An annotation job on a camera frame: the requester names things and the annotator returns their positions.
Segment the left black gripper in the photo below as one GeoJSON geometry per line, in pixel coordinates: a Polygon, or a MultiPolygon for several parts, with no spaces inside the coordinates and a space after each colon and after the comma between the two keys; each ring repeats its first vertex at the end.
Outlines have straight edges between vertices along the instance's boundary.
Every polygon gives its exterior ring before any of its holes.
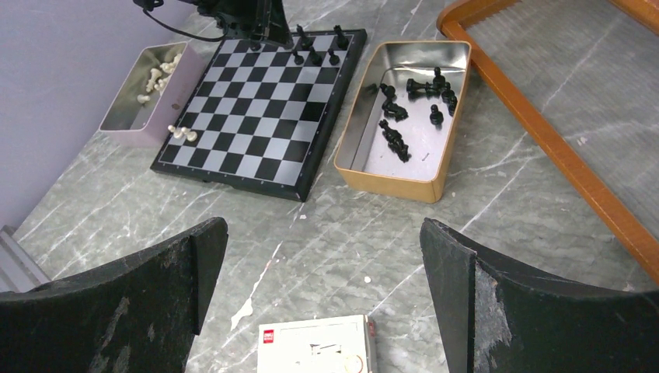
{"type": "Polygon", "coordinates": [[[224,35],[291,49],[292,33],[281,0],[195,1],[201,16],[213,18],[224,35]]]}

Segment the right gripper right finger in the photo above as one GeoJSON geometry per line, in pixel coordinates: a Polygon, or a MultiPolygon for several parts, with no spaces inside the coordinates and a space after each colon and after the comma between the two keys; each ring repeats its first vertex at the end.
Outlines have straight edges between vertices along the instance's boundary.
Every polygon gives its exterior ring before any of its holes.
{"type": "Polygon", "coordinates": [[[658,293],[583,284],[426,218],[420,249],[451,372],[656,372],[658,293]]]}

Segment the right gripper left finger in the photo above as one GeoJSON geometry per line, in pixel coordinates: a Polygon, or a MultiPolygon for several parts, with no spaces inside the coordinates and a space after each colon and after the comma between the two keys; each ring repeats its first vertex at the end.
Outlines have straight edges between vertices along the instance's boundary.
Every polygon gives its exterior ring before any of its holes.
{"type": "Polygon", "coordinates": [[[1,295],[3,372],[183,372],[228,243],[209,218],[109,263],[1,295]]]}

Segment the black pawn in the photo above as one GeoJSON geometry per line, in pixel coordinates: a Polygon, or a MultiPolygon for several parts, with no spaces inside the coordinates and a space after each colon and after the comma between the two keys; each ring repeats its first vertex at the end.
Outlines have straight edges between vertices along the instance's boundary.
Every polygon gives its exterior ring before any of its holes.
{"type": "Polygon", "coordinates": [[[439,110],[439,107],[437,104],[432,104],[431,105],[431,113],[429,115],[429,119],[431,124],[433,124],[435,127],[441,127],[443,122],[444,122],[444,115],[443,113],[439,110]]]}
{"type": "Polygon", "coordinates": [[[291,55],[296,65],[303,65],[305,63],[305,59],[296,50],[292,50],[291,55]]]}
{"type": "Polygon", "coordinates": [[[312,65],[321,66],[323,64],[323,56],[320,55],[313,46],[311,46],[309,48],[308,61],[312,65]]]}

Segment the black rook corner board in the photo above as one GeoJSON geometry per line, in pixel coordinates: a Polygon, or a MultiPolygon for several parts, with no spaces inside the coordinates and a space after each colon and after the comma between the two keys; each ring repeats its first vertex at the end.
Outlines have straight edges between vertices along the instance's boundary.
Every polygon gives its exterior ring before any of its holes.
{"type": "Polygon", "coordinates": [[[340,25],[335,25],[333,31],[336,34],[335,44],[336,47],[342,51],[347,51],[350,46],[350,40],[345,35],[342,27],[340,25]]]}

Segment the white pawn on board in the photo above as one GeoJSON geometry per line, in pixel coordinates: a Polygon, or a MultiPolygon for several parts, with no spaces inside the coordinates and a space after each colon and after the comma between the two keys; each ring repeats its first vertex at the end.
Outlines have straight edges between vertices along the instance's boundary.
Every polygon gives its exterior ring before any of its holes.
{"type": "Polygon", "coordinates": [[[197,132],[196,131],[189,131],[185,133],[185,137],[188,141],[193,142],[197,140],[197,132]]]}

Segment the tin box white pieces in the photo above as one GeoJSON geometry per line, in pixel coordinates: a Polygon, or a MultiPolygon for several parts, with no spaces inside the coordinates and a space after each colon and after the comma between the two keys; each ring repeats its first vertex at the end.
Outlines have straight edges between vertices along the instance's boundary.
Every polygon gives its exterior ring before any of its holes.
{"type": "Polygon", "coordinates": [[[206,66],[187,42],[146,47],[110,104],[99,132],[127,147],[160,147],[206,66]]]}

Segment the tin box black pieces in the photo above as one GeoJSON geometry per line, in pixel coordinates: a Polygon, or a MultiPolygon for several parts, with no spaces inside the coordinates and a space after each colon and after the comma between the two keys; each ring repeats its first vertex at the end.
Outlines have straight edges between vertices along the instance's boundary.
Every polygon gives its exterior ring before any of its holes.
{"type": "Polygon", "coordinates": [[[448,175],[471,44],[393,41],[372,55],[334,166],[359,191],[438,201],[448,175]]]}

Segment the black white chessboard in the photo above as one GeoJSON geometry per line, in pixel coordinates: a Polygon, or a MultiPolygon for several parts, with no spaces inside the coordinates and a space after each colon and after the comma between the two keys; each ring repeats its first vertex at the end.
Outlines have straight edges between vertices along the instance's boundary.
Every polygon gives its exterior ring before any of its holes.
{"type": "Polygon", "coordinates": [[[297,32],[290,50],[223,40],[176,121],[197,140],[168,136],[152,170],[305,201],[368,38],[363,29],[343,31],[347,51],[336,47],[333,30],[306,31],[321,66],[308,61],[297,32]],[[336,66],[329,48],[340,58],[336,66]]]}

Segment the white red card box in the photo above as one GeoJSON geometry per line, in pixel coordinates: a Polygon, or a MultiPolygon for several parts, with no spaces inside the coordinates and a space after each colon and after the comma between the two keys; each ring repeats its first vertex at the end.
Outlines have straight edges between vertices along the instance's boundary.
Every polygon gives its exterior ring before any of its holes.
{"type": "Polygon", "coordinates": [[[374,373],[375,322],[367,315],[260,325],[258,373],[374,373]]]}

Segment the orange wooden rack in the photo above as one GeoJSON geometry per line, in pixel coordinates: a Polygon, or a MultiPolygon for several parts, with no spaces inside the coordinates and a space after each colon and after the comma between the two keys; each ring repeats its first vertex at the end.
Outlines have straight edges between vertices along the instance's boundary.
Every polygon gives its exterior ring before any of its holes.
{"type": "Polygon", "coordinates": [[[658,277],[658,3],[457,1],[440,33],[658,277]]]}

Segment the black knight standing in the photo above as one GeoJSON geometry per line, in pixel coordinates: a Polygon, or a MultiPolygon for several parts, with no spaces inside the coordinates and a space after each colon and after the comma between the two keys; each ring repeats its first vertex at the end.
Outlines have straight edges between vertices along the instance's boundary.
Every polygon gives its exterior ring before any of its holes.
{"type": "Polygon", "coordinates": [[[394,103],[390,99],[387,99],[382,104],[382,110],[385,118],[393,119],[396,122],[405,120],[409,117],[409,114],[404,107],[394,103]]]}

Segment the black queen lying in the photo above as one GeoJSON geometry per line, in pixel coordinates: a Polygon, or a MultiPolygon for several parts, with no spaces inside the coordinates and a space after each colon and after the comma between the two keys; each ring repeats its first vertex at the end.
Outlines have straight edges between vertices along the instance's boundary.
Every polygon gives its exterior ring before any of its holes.
{"type": "Polygon", "coordinates": [[[434,77],[431,82],[421,83],[413,78],[408,78],[406,81],[406,91],[409,94],[424,93],[427,96],[439,96],[450,88],[450,83],[442,75],[442,70],[439,66],[434,68],[434,77]]]}

